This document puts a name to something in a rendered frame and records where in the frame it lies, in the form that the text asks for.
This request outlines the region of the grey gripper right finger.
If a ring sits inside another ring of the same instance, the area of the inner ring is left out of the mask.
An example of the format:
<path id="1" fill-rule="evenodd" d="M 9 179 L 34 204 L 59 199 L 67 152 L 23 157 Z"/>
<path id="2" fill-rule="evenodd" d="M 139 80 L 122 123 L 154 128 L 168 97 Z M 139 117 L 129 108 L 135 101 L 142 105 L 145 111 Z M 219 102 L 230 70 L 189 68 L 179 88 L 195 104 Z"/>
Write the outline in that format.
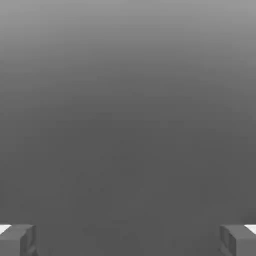
<path id="1" fill-rule="evenodd" d="M 223 256 L 256 256 L 256 224 L 221 225 L 219 235 Z"/>

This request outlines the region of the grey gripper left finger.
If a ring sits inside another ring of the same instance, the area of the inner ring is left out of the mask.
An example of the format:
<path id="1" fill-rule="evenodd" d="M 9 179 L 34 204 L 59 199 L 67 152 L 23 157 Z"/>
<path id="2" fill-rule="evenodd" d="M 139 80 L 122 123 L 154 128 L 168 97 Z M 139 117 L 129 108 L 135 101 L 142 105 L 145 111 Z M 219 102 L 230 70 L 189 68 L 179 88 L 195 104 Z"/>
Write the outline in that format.
<path id="1" fill-rule="evenodd" d="M 38 256 L 37 227 L 0 224 L 0 256 Z"/>

